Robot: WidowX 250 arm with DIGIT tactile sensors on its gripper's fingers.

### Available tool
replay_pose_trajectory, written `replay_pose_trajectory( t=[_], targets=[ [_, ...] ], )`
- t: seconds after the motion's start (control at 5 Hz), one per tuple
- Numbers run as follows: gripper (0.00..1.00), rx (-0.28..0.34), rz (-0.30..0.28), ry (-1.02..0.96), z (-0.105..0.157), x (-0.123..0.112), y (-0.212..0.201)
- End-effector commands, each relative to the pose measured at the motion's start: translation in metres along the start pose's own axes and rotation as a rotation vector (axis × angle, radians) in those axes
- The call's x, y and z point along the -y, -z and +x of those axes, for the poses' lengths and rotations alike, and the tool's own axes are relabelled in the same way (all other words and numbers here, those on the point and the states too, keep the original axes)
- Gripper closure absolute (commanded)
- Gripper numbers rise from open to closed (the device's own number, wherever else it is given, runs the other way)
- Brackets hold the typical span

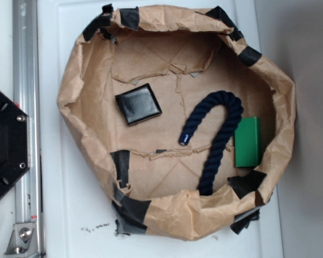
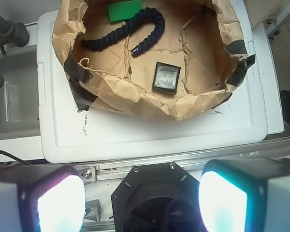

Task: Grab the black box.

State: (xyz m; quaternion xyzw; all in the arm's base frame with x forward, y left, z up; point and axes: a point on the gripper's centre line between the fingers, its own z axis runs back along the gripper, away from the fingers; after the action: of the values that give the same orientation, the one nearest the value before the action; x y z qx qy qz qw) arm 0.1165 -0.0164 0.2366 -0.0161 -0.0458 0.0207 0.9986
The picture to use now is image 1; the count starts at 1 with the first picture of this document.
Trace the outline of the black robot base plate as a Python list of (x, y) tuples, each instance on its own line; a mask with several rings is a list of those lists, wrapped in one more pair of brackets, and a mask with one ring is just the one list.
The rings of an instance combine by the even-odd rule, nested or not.
[(0, 200), (29, 169), (29, 117), (0, 91)]

